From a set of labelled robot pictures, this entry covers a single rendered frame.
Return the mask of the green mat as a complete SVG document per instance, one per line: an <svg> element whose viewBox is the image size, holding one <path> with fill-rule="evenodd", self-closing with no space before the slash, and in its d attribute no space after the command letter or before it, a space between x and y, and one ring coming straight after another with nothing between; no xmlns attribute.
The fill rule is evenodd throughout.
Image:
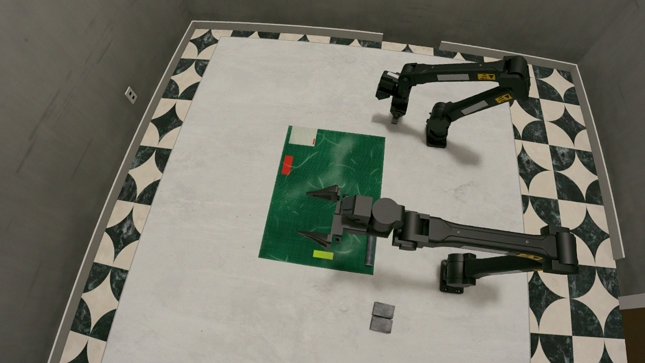
<svg viewBox="0 0 645 363"><path fill-rule="evenodd" d="M385 137L289 126L258 258L350 273L372 274L365 266L368 236L333 236L326 250L299 230L331 234L337 203L307 196L338 185L344 195L381 198Z"/></svg>

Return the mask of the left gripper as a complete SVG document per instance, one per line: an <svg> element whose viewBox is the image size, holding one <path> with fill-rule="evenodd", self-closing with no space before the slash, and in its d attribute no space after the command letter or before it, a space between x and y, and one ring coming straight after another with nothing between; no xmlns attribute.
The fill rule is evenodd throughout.
<svg viewBox="0 0 645 363"><path fill-rule="evenodd" d="M348 197L349 195L343 194L343 199L340 201L341 189L338 188L338 185L333 185L329 188L320 189L318 191L307 192L306 195L317 199L337 203L336 213L334 213L333 216L331 234L310 232L306 230L299 230L299 234L312 239L326 250L331 248L333 236L336 237L337 243L341 243L343 227L345 224L345 215L342 214L342 203L345 197Z"/></svg>

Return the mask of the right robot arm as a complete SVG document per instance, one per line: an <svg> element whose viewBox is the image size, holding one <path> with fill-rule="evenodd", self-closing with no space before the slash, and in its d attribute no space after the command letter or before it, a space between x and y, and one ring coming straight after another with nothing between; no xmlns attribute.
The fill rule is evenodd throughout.
<svg viewBox="0 0 645 363"><path fill-rule="evenodd" d="M400 106L401 97L409 96L412 86L448 81L495 81L499 86L458 102L437 102L426 121L428 147L445 148L449 126L459 118L509 101L529 100L529 65L520 55L470 64L405 64L401 73L383 72L375 96L378 100L393 96L391 105Z"/></svg>

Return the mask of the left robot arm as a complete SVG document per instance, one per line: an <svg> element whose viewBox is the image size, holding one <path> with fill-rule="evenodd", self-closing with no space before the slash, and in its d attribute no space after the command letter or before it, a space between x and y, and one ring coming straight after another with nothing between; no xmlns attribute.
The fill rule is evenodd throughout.
<svg viewBox="0 0 645 363"><path fill-rule="evenodd" d="M343 233L389 238L393 230L392 246L399 250L452 247L506 255L476 258L472 253L448 254L441 262L441 292L462 294L464 287L476 286L476 279L496 274L579 274L576 237L567 227L546 225L541 235L488 229L405 210L405 205L390 198L378 199L372 206L372 199L345 197Z"/></svg>

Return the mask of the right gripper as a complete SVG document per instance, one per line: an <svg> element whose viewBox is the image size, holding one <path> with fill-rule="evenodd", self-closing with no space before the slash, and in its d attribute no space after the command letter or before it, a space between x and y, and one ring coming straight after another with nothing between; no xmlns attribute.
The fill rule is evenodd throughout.
<svg viewBox="0 0 645 363"><path fill-rule="evenodd" d="M396 95L397 95L397 92L396 92ZM398 97L401 97L401 96L398 96ZM395 105L390 106L390 108L391 108L390 113L392 113L394 119L398 119L398 118L406 115L406 109L408 107L408 102L409 102L409 96L401 97L401 98L402 98L402 100L401 100L400 106L395 106ZM394 112L395 113L400 113L400 114L398 116L396 116L396 114Z"/></svg>

